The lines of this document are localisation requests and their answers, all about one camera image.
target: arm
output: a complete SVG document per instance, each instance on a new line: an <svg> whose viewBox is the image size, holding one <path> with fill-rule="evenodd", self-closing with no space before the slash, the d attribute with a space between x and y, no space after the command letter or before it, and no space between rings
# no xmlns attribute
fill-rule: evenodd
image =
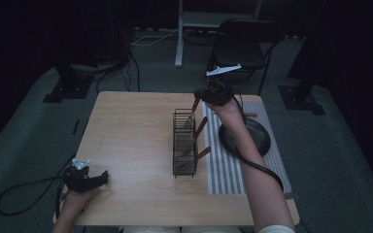
<svg viewBox="0 0 373 233"><path fill-rule="evenodd" d="M71 191L65 198L62 211L52 233L69 233L74 224L75 218L89 204L90 199L97 193L97 188L78 193Z"/></svg>
<svg viewBox="0 0 373 233"><path fill-rule="evenodd" d="M219 116L242 156L266 167L235 101L230 100L223 107L210 106L210 108ZM269 225L284 225L294 229L284 193L275 179L243 162L241 162L241 170L255 232Z"/></svg>

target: metal wire basket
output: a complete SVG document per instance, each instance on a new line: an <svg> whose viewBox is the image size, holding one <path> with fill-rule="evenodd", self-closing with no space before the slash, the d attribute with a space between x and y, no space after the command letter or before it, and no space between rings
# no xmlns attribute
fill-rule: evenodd
<svg viewBox="0 0 373 233"><path fill-rule="evenodd" d="M191 109L176 109L173 115L173 174L193 176L196 173L197 145L195 114Z"/></svg>

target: sleeve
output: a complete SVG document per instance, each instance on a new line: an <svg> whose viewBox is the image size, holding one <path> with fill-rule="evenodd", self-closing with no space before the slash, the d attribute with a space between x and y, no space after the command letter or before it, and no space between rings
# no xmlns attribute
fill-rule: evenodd
<svg viewBox="0 0 373 233"><path fill-rule="evenodd" d="M291 228L283 225L270 225L262 228L259 233L295 233Z"/></svg>

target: handheld controller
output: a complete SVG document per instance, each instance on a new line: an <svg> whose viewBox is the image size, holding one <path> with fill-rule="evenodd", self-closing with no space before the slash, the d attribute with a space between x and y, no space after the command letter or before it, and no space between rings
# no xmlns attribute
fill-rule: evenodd
<svg viewBox="0 0 373 233"><path fill-rule="evenodd" d="M108 183L108 171L102 173L101 176L91 178L88 175L89 167L87 164L88 162L81 162L74 159L73 165L66 169L62 180L70 190L84 193Z"/></svg>
<svg viewBox="0 0 373 233"><path fill-rule="evenodd" d="M234 95L232 87L219 78L208 80L207 89L195 90L193 94L195 98L218 106L224 106Z"/></svg>

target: chair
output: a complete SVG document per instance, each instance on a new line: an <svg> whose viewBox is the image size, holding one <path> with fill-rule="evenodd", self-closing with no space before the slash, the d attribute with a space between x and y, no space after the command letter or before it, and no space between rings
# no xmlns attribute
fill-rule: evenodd
<svg viewBox="0 0 373 233"><path fill-rule="evenodd" d="M229 19L220 24L213 44L207 71L219 67L241 65L237 71L263 70L258 94L260 95L271 60L272 49L286 37L285 31L274 21ZM263 52L260 44L269 47Z"/></svg>

